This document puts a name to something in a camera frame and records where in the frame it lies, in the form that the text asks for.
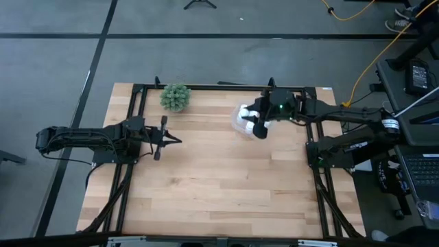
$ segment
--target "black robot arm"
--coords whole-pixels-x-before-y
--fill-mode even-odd
[[[392,145],[399,139],[399,123],[383,108],[346,108],[331,106],[318,99],[295,96],[288,89],[272,86],[256,98],[253,105],[246,107],[248,112],[258,114],[243,117],[254,123],[253,134],[264,139],[268,129],[266,121],[291,121],[306,126],[321,121],[345,121],[366,125],[339,137],[322,137],[317,142],[307,143],[307,153],[312,163],[319,167],[352,168],[355,163],[348,154],[361,143]]]
[[[50,127],[36,134],[35,148],[41,154],[48,154],[62,148],[90,148],[95,152],[95,163],[129,163],[139,157],[142,142],[157,145],[155,160],[160,150],[172,143],[181,143],[165,129],[167,117],[163,116],[161,128],[144,126],[141,116],[131,117],[121,123],[105,128]]]

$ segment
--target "small green plant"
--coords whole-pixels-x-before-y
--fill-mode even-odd
[[[186,108],[190,97],[191,89],[188,89],[184,84],[167,85],[160,95],[160,105],[166,110],[177,113]]]

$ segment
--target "sneaker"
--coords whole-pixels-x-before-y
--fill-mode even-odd
[[[384,25],[390,31],[400,33],[403,31],[405,27],[407,27],[407,25],[409,25],[409,23],[410,22],[407,20],[396,20],[396,21],[392,20],[392,21],[385,21]]]
[[[414,7],[408,7],[406,9],[395,9],[395,14],[399,15],[400,17],[408,20],[412,17],[415,17],[416,15],[413,13]]]
[[[372,239],[375,241],[385,242],[385,240],[388,237],[389,236],[387,234],[383,233],[382,231],[378,231],[378,230],[372,231]]]

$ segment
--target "gray floor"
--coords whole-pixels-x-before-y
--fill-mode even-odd
[[[376,3],[349,22],[331,18],[320,1],[213,0],[213,10],[187,1],[119,0],[110,33],[287,33],[382,34],[385,19],[393,18],[396,3]],[[328,0],[339,16],[362,9],[365,2]],[[38,3],[4,0],[0,32],[100,33],[110,0]],[[219,80],[280,85],[330,86],[337,103],[348,99],[363,69],[388,40],[259,40],[259,39],[148,39],[107,40],[86,104],[82,127],[102,126],[115,82],[214,84]],[[25,156],[27,164],[0,166],[0,239],[28,237],[33,232],[54,162],[39,157],[35,134],[47,126],[68,126],[95,51],[97,40],[0,39],[0,150]],[[383,58],[401,53],[409,41],[400,40]],[[428,53],[420,55],[430,59]],[[361,81],[356,98],[377,82],[372,68]],[[373,94],[359,106],[380,107],[388,100]],[[87,150],[72,158],[91,159]],[[69,163],[47,234],[74,233],[84,197],[89,167]],[[355,177],[366,230],[389,234],[419,224],[416,216],[402,223],[390,215],[394,198],[380,194],[370,174]],[[381,224],[379,219],[387,219]]]

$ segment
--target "yellow cable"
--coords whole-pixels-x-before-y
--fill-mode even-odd
[[[322,0],[322,2],[327,6],[328,9],[331,8],[331,7],[329,7],[329,4],[328,4],[325,0]],[[349,17],[349,18],[345,18],[345,19],[340,18],[340,17],[338,17],[338,16],[334,13],[333,10],[331,11],[331,14],[332,14],[337,20],[339,20],[339,21],[349,21],[349,20],[351,20],[351,19],[353,19],[353,18],[359,16],[364,10],[366,10],[367,8],[369,8],[369,6],[371,6],[372,3],[374,3],[374,2],[375,2],[375,0],[372,0],[372,1],[371,1],[366,7],[364,7],[360,12],[358,12],[357,14],[352,15],[352,16]]]
[[[429,8],[431,5],[433,5],[435,2],[437,2],[439,0],[434,0],[432,1],[429,5],[427,5],[425,8],[423,8],[417,15],[416,18],[418,18],[425,10],[427,10],[427,8]],[[390,46],[393,45],[393,43],[395,43],[395,41],[403,34],[405,33],[405,31],[412,25],[412,23],[409,23],[406,27],[404,27],[404,29],[399,32],[399,34],[395,37],[394,40],[392,40],[392,42],[390,42],[390,44],[384,48],[384,50],[382,52],[380,52],[378,54],[378,56],[369,64],[369,66],[366,67],[366,69],[364,69],[363,73],[361,73],[361,75],[358,77],[358,80],[356,81],[356,83],[354,84],[354,87],[352,89],[352,93],[351,93],[351,98],[349,99],[348,102],[343,102],[342,105],[345,107],[351,107],[353,98],[354,98],[354,94],[355,94],[355,89],[357,88],[357,85],[359,83],[359,81],[363,78],[364,74],[371,68],[371,66],[377,62],[378,58],[383,55],[383,53],[385,51],[387,51],[389,49]]]

